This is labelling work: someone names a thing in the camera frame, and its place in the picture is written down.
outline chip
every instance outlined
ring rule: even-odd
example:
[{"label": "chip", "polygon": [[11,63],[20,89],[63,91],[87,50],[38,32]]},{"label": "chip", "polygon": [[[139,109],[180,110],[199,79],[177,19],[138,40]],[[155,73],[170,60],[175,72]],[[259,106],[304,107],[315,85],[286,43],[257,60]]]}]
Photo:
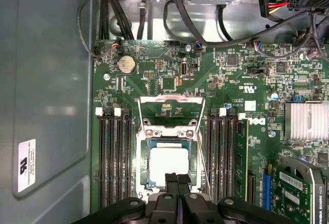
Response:
[{"label": "chip", "polygon": [[166,78],[164,77],[162,79],[162,85],[161,85],[162,90],[175,90],[176,89],[176,80],[175,78]]},{"label": "chip", "polygon": [[227,65],[228,66],[236,66],[237,65],[237,56],[230,54],[227,56]]},{"label": "chip", "polygon": [[216,83],[209,83],[210,89],[216,89],[217,84]]},{"label": "chip", "polygon": [[318,163],[319,164],[328,164],[328,154],[327,153],[319,153],[318,154]]},{"label": "chip", "polygon": [[277,73],[286,73],[286,63],[284,62],[277,62],[276,72]]}]

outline heatsink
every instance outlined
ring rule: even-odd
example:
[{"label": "heatsink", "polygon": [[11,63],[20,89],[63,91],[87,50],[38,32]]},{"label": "heatsink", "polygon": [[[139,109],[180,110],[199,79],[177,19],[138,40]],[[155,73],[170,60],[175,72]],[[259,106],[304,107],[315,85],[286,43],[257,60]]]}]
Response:
[{"label": "heatsink", "polygon": [[291,140],[328,140],[329,104],[285,104],[284,137]]}]

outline black cable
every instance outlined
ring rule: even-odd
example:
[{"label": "black cable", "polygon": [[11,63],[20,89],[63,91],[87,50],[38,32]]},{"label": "black cable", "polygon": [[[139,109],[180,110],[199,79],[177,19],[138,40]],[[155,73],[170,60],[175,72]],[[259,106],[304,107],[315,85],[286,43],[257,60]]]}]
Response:
[{"label": "black cable", "polygon": [[145,16],[146,16],[146,7],[139,9],[139,27],[137,32],[137,40],[141,40],[143,38],[144,26],[145,26]]},{"label": "black cable", "polygon": [[[168,15],[168,5],[169,4],[172,4],[174,3],[174,1],[168,1],[166,3],[167,6],[164,7],[164,11],[163,11],[163,25],[164,25],[164,28],[166,29],[166,32],[172,37],[174,38],[175,40],[179,41],[179,42],[182,42],[182,43],[187,43],[186,40],[184,39],[181,39],[179,37],[177,37],[176,35],[173,34],[172,31],[170,31],[170,29],[168,28],[167,26],[167,21],[165,20],[165,18],[167,18],[167,15]],[[256,34],[253,34],[253,35],[249,35],[249,36],[246,36],[244,38],[241,38],[241,39],[237,39],[237,40],[233,40],[233,41],[229,41],[229,42],[206,42],[206,46],[208,47],[213,47],[213,48],[220,48],[220,47],[230,47],[230,46],[234,46],[236,44],[239,44],[239,43],[245,43],[245,42],[249,42],[249,41],[254,41],[258,38],[261,38],[262,36],[268,34],[268,33],[271,33],[272,31],[290,23],[291,21],[294,21],[294,20],[297,20],[297,19],[300,19],[300,18],[303,18],[303,17],[306,17],[308,16],[308,12],[307,11],[304,11],[304,12],[301,12],[295,16],[292,16],[288,19],[286,19],[285,21],[281,22],[281,23],[277,23],[276,25],[266,29],[266,30],[263,30],[263,31],[260,31]]]},{"label": "black cable", "polygon": [[325,17],[320,23],[317,24],[317,33],[321,32],[323,26],[329,25],[329,16]]},{"label": "black cable", "polygon": [[313,39],[315,44],[317,45],[317,49],[319,54],[321,55],[322,58],[324,58],[326,61],[329,61],[328,58],[324,55],[320,43],[319,43],[319,38],[318,38],[318,32],[317,32],[317,27],[316,27],[316,14],[312,14],[312,21],[311,21],[311,25],[312,25],[312,30],[313,30]]},{"label": "black cable", "polygon": [[304,41],[295,50],[293,50],[292,52],[290,52],[290,53],[288,53],[286,55],[283,55],[283,56],[268,55],[268,54],[264,53],[262,50],[258,50],[257,53],[259,53],[260,55],[262,55],[264,57],[267,57],[269,59],[272,59],[272,60],[278,60],[278,59],[290,57],[292,55],[295,55],[301,48],[304,47],[304,45],[308,42],[311,34],[312,34],[312,28],[310,28],[310,33],[307,34],[307,36],[305,37]]},{"label": "black cable", "polygon": [[223,12],[224,12],[225,7],[226,7],[226,5],[219,5],[218,6],[218,23],[220,25],[220,29],[221,29],[224,37],[226,37],[226,39],[228,41],[233,41],[233,38],[227,32],[227,30],[225,28],[225,25],[224,25],[224,21],[223,21]]},{"label": "black cable", "polygon": [[87,43],[86,43],[86,40],[83,36],[83,33],[82,33],[82,27],[81,27],[81,12],[82,12],[82,9],[85,7],[85,5],[87,5],[90,1],[92,0],[85,0],[82,5],[79,7],[78,9],[78,16],[77,16],[77,25],[78,25],[78,33],[79,33],[79,37],[81,39],[81,42],[83,44],[83,47],[87,50],[87,52],[92,55],[93,57],[96,57],[96,58],[102,58],[104,56],[106,56],[112,49],[109,48],[107,51],[105,51],[104,53],[102,54],[94,54],[88,47]]},{"label": "black cable", "polygon": [[[280,23],[280,22],[283,22],[284,21],[284,19],[276,16],[275,14],[270,14],[269,17],[267,17],[267,18],[269,20],[275,22],[275,23]],[[297,30],[297,28],[292,23],[287,24],[287,26],[289,26],[291,28],[291,30],[295,34],[295,37],[298,37],[298,30]]]},{"label": "black cable", "polygon": [[108,0],[108,1],[112,6],[113,13],[114,13],[115,17],[117,18],[117,22],[118,22],[118,25],[120,27],[121,33],[123,35],[123,38],[126,39],[126,40],[129,40],[130,39],[129,33],[128,33],[128,30],[127,30],[125,24],[123,23],[123,20],[121,19],[121,15],[120,15],[119,10],[115,6],[113,0]]},{"label": "black cable", "polygon": [[167,25],[167,17],[168,17],[168,6],[170,4],[174,4],[174,1],[167,1],[166,4],[164,5],[164,9],[163,9],[163,26],[166,30],[166,32],[169,34],[169,36],[171,36],[171,38],[173,38],[174,40],[181,42],[181,43],[185,43],[185,44],[190,44],[190,45],[194,45],[195,41],[188,41],[182,38],[179,38],[178,36],[176,36],[168,27]]},{"label": "black cable", "polygon": [[120,17],[122,19],[122,22],[125,26],[125,29],[127,31],[127,34],[128,34],[128,39],[130,40],[134,40],[134,36],[133,36],[133,33],[132,33],[132,29],[130,27],[130,24],[128,22],[128,19],[119,3],[119,0],[109,0],[110,3],[111,3],[111,6],[113,8],[113,11],[116,9],[117,10],[117,14],[116,14],[116,18],[118,20],[118,24],[119,24],[119,19],[118,17]]},{"label": "black cable", "polygon": [[301,12],[295,16],[292,16],[288,19],[286,19],[285,21],[281,22],[281,23],[278,23],[266,30],[263,30],[261,32],[258,32],[254,35],[250,35],[250,36],[246,36],[244,38],[241,38],[241,39],[237,39],[237,40],[233,40],[233,41],[229,41],[229,42],[207,42],[203,37],[202,35],[198,32],[198,30],[195,28],[193,22],[191,21],[191,18],[189,17],[189,15],[187,14],[187,11],[185,9],[185,6],[184,6],[184,2],[183,0],[175,0],[175,4],[176,4],[176,7],[178,9],[178,12],[180,13],[180,16],[184,22],[184,24],[188,27],[188,29],[190,30],[190,32],[198,39],[200,40],[200,42],[205,45],[205,46],[208,46],[208,47],[212,47],[212,48],[220,48],[220,47],[230,47],[230,46],[233,46],[233,45],[236,45],[236,44],[239,44],[239,43],[245,43],[245,42],[249,42],[249,41],[253,41],[254,39],[257,39],[257,38],[260,38],[294,20],[298,20],[300,18],[303,18],[303,17],[306,17],[309,15],[309,12],[307,11],[304,11],[304,12]]}]

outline black plastic bracket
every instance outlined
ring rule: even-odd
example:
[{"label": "black plastic bracket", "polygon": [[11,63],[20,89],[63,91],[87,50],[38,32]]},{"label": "black plastic bracket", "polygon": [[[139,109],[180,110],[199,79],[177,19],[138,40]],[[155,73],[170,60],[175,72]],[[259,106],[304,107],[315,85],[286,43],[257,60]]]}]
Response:
[{"label": "black plastic bracket", "polygon": [[139,218],[145,213],[145,203],[136,197],[128,197],[94,214],[88,215],[74,224],[120,224]]}]

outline sticker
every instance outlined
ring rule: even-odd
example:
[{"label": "sticker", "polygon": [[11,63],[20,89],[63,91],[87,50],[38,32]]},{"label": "sticker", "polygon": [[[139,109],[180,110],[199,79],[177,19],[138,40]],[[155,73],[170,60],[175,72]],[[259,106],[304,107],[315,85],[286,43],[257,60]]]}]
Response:
[{"label": "sticker", "polygon": [[256,101],[245,101],[245,111],[256,111]]},{"label": "sticker", "polygon": [[291,194],[287,190],[285,191],[284,195],[286,196],[286,198],[290,199],[295,204],[299,205],[299,198],[298,197],[295,197],[293,194]]},{"label": "sticker", "polygon": [[287,182],[288,184],[291,184],[292,186],[296,187],[299,190],[303,190],[303,183],[299,180],[296,180],[294,178],[291,178],[289,175],[286,175],[282,172],[280,172],[280,179]]},{"label": "sticker", "polygon": [[35,183],[35,139],[19,144],[18,192]]}]

